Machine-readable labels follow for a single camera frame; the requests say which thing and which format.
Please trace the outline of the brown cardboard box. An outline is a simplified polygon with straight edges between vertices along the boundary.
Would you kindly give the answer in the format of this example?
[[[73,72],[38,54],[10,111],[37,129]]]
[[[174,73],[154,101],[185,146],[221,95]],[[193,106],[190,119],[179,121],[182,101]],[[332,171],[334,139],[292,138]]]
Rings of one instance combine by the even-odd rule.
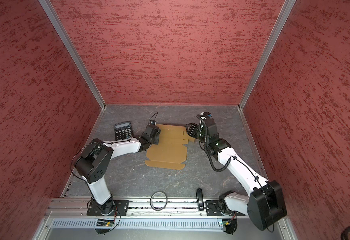
[[[158,125],[161,130],[159,143],[148,150],[146,166],[153,168],[182,170],[186,165],[188,148],[186,145],[195,142],[186,128],[182,126]]]

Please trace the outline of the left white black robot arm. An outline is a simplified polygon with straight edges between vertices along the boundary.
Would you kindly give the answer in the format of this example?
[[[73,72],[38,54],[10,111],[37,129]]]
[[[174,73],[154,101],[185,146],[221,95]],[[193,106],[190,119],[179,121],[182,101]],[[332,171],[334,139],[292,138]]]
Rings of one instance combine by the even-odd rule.
[[[82,151],[74,168],[87,183],[93,201],[102,208],[112,207],[112,195],[105,181],[105,173],[114,158],[146,151],[159,143],[161,130],[155,124],[148,124],[141,136],[126,140],[104,142],[93,139]]]

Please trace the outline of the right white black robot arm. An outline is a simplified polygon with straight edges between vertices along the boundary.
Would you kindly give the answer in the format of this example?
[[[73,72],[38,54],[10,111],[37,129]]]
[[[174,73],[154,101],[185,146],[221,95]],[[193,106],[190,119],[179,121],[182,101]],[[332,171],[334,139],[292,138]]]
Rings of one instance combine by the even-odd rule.
[[[253,170],[234,150],[231,144],[221,138],[216,123],[209,113],[197,115],[199,124],[186,124],[187,134],[203,144],[209,163],[215,172],[228,170],[239,181],[245,195],[228,191],[219,197],[218,210],[223,215],[241,213],[250,218],[261,231],[274,227],[287,216],[284,194],[277,181],[269,181]]]

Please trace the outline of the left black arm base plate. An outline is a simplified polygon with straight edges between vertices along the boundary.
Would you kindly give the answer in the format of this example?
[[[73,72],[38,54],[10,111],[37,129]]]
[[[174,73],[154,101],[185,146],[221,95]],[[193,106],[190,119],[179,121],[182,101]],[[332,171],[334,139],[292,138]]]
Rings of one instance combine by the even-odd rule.
[[[108,200],[100,205],[94,199],[91,199],[88,203],[87,216],[125,216],[129,203],[128,200]]]

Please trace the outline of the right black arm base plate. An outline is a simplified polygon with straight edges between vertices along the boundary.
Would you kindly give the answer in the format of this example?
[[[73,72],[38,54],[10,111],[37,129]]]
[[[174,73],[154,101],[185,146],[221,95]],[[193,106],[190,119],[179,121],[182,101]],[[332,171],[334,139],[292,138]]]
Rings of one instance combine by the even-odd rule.
[[[224,206],[222,201],[207,200],[205,201],[204,206],[208,217],[233,217],[234,215],[238,217],[246,217],[245,214],[229,210]]]

